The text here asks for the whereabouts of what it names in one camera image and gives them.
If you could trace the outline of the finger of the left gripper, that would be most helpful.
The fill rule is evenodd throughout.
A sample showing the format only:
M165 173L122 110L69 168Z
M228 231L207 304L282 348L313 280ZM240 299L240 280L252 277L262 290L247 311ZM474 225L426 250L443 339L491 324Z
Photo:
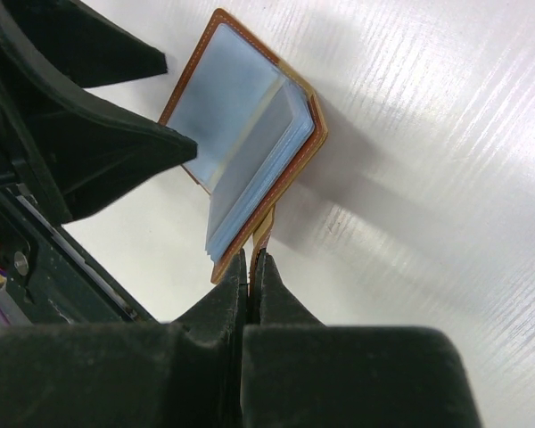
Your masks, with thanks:
M168 71L164 53L81 1L42 1L44 56L83 88L158 76Z

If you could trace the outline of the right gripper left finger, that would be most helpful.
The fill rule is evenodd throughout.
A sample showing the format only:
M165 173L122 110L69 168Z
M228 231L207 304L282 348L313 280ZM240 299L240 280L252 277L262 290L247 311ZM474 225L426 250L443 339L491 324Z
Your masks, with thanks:
M0 427L239 427L246 260L177 320L0 328Z

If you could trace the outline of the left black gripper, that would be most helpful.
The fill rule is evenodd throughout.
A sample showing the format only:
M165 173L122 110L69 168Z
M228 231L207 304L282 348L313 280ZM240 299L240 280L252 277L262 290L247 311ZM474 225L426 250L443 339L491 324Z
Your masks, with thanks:
M64 230L197 144L78 86L44 56L42 1L0 1L0 273L22 323L147 322Z

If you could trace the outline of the brown leather card holder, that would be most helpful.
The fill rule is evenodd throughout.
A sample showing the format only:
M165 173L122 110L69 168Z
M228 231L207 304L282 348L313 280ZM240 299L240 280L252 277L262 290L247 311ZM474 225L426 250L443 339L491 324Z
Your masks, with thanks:
M316 91L218 8L159 122L198 144L183 168L210 197L205 251L218 284L247 241L267 245L277 201L325 142Z

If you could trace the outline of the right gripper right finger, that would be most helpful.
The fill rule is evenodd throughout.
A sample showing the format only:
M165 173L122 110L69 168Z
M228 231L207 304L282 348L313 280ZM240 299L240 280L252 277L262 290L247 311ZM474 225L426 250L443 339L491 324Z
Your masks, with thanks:
M257 257L243 332L247 427L478 427L460 354L423 326L327 326Z

